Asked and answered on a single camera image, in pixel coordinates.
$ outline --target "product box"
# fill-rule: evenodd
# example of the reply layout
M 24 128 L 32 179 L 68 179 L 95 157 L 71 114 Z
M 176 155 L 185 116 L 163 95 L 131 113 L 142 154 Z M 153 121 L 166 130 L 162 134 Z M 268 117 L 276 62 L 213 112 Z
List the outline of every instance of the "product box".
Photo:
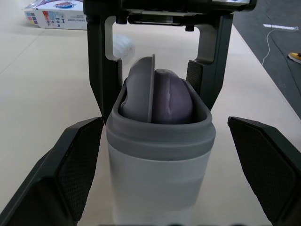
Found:
M 87 29 L 83 0 L 38 0 L 24 12 L 29 23 L 41 28 Z

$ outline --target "purple object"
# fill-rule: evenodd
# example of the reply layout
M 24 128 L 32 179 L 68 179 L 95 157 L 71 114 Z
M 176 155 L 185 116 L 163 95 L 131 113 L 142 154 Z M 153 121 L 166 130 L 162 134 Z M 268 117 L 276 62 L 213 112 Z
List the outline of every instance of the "purple object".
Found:
M 172 71 L 155 71 L 152 123 L 188 124 L 191 123 L 193 102 L 187 87 Z

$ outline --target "shoe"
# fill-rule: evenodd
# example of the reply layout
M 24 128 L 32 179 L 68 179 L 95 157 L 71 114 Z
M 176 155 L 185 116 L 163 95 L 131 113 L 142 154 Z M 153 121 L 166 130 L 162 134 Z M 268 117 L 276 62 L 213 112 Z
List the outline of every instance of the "shoe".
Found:
M 290 53 L 288 55 L 288 58 L 290 58 L 294 62 L 301 64 L 301 53 Z

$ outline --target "textured gripper pad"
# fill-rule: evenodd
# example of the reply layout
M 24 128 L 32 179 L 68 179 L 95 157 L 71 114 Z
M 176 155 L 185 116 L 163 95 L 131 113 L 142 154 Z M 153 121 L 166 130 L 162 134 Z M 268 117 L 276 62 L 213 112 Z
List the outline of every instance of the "textured gripper pad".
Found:
M 198 94 L 200 94 L 202 72 L 203 66 L 200 63 L 193 60 L 188 62 L 186 80 L 191 84 Z
M 259 122 L 230 117 L 228 125 L 243 172 L 266 216 L 273 225 L 287 225 L 276 222 L 290 211 L 292 197 L 300 193 L 295 193 L 300 175 L 285 154 L 292 144 L 277 129 Z M 282 149 L 277 145 L 280 140 Z M 298 150 L 293 152 L 300 157 Z
M 85 127 L 71 145 L 58 173 L 58 181 L 74 220 L 79 221 L 91 188 L 99 142 L 101 120 Z

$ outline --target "table surface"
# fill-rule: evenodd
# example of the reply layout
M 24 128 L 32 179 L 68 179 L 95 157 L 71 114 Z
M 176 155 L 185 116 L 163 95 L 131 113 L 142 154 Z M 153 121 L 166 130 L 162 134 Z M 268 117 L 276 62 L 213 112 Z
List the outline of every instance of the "table surface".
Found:
M 88 80 L 87 32 L 27 24 L 22 0 L 0 8 L 0 211 L 63 130 L 100 115 Z M 136 43 L 124 67 L 156 54 L 156 68 L 185 78 L 197 55 L 198 31 L 181 27 L 114 25 Z M 216 141 L 195 208 L 196 225 L 269 225 L 239 163 L 227 126 L 238 116 L 278 128 L 301 150 L 301 123 L 233 27 L 223 89 L 212 109 Z M 79 226 L 110 224 L 111 185 L 105 129 L 97 169 Z

